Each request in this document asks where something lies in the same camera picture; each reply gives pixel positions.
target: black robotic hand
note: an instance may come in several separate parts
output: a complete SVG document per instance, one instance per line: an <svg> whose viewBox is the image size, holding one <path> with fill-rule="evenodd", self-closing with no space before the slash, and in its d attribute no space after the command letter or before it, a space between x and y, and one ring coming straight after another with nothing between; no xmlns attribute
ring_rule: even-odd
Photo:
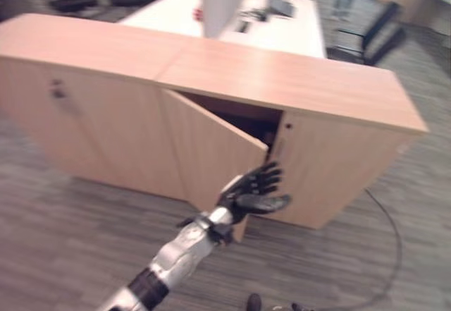
<svg viewBox="0 0 451 311"><path fill-rule="evenodd" d="M282 171L271 162L238 176L221 192L218 206L226 207L233 223L240 223L247 214L270 214L290 203L289 195L269 196L277 191Z"/></svg>

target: wooden cabinet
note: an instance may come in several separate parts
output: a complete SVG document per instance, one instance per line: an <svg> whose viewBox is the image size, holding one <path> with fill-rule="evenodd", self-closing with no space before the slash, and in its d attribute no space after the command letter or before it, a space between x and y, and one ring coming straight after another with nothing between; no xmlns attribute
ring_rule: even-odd
<svg viewBox="0 0 451 311"><path fill-rule="evenodd" d="M181 94L161 96L188 200L210 211L229 181L263 164L268 147ZM244 228L235 228L236 238Z"/></svg>
<svg viewBox="0 0 451 311"><path fill-rule="evenodd" d="M98 153L116 172L111 184L186 199L158 88L89 71L49 70L76 103L77 120Z"/></svg>
<svg viewBox="0 0 451 311"><path fill-rule="evenodd" d="M413 140L359 122L285 113L271 158L292 204L269 218L321 228L374 181Z"/></svg>
<svg viewBox="0 0 451 311"><path fill-rule="evenodd" d="M118 180L73 111L58 98L48 69L38 63L0 59L0 106L60 169L103 183Z"/></svg>
<svg viewBox="0 0 451 311"><path fill-rule="evenodd" d="M293 200L269 218L320 228L427 132L379 68L41 15L0 47L0 105L55 165L202 210L275 159Z"/></svg>

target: gray carpet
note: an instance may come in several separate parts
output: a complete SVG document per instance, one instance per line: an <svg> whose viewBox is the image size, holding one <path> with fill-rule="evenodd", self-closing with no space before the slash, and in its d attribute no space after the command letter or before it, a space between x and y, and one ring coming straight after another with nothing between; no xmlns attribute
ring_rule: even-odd
<svg viewBox="0 0 451 311"><path fill-rule="evenodd" d="M329 3L319 0L322 16ZM362 29L379 10L356 0L347 25ZM330 43L343 23L322 23ZM431 134L371 186L400 227L404 265L368 310L450 310L451 81L412 38L381 66L398 74ZM192 213L184 202L61 173L0 114L0 310L93 310ZM360 303L380 291L394 259L388 221L362 194L320 231L251 218L243 243L218 249L157 310L242 310L251 292L267 306Z"/></svg>

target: open cabinet door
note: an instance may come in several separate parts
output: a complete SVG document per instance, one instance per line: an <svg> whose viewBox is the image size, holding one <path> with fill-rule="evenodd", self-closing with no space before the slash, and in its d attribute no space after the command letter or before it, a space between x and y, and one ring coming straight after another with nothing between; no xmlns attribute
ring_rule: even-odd
<svg viewBox="0 0 451 311"><path fill-rule="evenodd" d="M230 180L262 165L268 147L181 94L161 93L187 200L201 211L212 210ZM235 227L237 240L245 222Z"/></svg>

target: robotic hand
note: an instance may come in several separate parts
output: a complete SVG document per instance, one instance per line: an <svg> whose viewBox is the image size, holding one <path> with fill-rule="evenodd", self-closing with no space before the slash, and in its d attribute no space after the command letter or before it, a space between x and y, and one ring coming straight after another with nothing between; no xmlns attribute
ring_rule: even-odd
<svg viewBox="0 0 451 311"><path fill-rule="evenodd" d="M277 190L282 171L273 162L235 177L221 192L216 208L184 220L174 240L165 244L149 265L97 311L151 311L221 244L233 241L233 224L248 214L269 214L290 202Z"/></svg>

